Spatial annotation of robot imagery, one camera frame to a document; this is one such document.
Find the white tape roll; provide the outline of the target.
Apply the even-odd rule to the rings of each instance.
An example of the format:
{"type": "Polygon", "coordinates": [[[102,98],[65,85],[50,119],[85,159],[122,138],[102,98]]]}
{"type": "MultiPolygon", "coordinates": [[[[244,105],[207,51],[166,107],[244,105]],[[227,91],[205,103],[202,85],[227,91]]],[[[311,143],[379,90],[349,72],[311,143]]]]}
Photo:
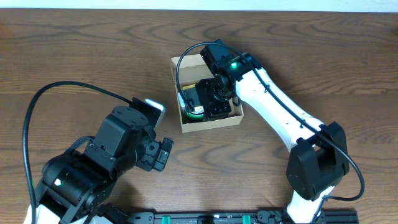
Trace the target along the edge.
{"type": "Polygon", "coordinates": [[[180,107],[181,107],[182,111],[185,111],[186,113],[190,113],[190,114],[194,114],[194,115],[201,115],[204,113],[204,109],[202,106],[196,106],[196,107],[194,107],[193,111],[190,111],[186,107],[185,103],[183,102],[183,99],[182,99],[182,96],[180,93],[178,94],[178,99],[179,99],[180,107]]]}

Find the green tape roll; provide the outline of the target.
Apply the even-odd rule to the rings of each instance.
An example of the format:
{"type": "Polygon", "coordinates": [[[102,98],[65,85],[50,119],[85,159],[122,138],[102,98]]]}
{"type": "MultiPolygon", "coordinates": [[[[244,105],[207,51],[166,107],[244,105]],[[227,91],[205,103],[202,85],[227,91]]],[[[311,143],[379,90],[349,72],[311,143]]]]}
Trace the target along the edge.
{"type": "Polygon", "coordinates": [[[204,120],[203,113],[195,114],[192,112],[186,112],[185,116],[187,117],[187,119],[189,119],[190,121],[194,121],[194,122],[202,122],[204,120]]]}

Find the yellow sticky note pad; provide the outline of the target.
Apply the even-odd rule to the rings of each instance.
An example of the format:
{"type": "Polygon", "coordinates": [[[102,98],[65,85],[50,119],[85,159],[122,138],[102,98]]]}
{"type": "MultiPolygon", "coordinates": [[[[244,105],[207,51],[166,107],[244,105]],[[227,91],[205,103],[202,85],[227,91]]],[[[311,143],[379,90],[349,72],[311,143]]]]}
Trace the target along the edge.
{"type": "Polygon", "coordinates": [[[183,86],[182,87],[182,90],[188,90],[188,89],[191,89],[191,88],[195,88],[195,83],[194,84],[192,84],[192,85],[187,85],[187,86],[183,86]]]}

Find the black mounting rail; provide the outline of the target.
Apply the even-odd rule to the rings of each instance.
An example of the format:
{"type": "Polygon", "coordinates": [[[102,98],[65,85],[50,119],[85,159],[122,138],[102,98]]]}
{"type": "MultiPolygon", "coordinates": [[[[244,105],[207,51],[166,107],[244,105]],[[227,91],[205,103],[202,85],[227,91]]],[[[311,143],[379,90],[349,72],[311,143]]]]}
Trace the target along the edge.
{"type": "MultiPolygon", "coordinates": [[[[128,224],[284,224],[292,223],[282,210],[225,213],[134,213],[128,224]]],[[[322,210],[317,224],[358,224],[354,210],[322,210]]]]}

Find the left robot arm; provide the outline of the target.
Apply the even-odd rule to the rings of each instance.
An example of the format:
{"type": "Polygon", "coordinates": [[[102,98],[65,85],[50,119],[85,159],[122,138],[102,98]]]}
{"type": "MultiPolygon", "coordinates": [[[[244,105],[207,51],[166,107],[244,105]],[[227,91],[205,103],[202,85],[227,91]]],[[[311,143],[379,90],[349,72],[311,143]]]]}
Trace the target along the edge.
{"type": "Polygon", "coordinates": [[[165,107],[133,98],[105,117],[95,136],[83,136],[50,159],[37,184],[25,223],[114,223],[100,211],[117,180],[138,167],[164,170],[173,141],[156,141],[165,107]]]}

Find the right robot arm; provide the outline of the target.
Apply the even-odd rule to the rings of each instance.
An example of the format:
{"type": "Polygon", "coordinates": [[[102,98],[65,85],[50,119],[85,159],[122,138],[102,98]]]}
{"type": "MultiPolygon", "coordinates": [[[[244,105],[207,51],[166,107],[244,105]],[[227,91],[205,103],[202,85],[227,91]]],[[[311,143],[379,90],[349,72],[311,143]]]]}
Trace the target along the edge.
{"type": "Polygon", "coordinates": [[[290,156],[286,176],[294,190],[287,215],[311,223],[323,202],[349,172],[346,136],[336,122],[325,125],[301,109],[249,53],[237,53],[222,41],[207,42],[200,55],[214,82],[205,91],[211,101],[237,97],[255,109],[279,135],[290,156]]]}

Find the cardboard box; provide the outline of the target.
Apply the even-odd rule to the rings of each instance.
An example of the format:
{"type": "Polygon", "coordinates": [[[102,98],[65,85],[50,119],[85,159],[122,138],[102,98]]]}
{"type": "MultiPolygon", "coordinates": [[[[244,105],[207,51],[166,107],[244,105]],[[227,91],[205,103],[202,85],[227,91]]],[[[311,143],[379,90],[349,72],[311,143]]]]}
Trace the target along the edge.
{"type": "MultiPolygon", "coordinates": [[[[177,65],[179,59],[179,57],[173,57],[170,59],[171,72],[175,84],[177,99],[178,94],[180,93],[183,102],[188,108],[186,99],[182,94],[182,87],[192,85],[194,83],[197,84],[201,79],[212,78],[213,75],[211,74],[209,68],[199,54],[185,56],[181,64],[177,65]]],[[[242,106],[234,105],[232,100],[230,100],[229,103],[231,106],[231,112],[228,114],[227,118],[216,119],[212,121],[203,120],[202,122],[194,122],[187,119],[187,117],[185,116],[186,112],[181,110],[180,102],[178,99],[182,132],[189,133],[193,131],[202,131],[206,129],[222,128],[240,124],[244,116],[242,106]]]]}

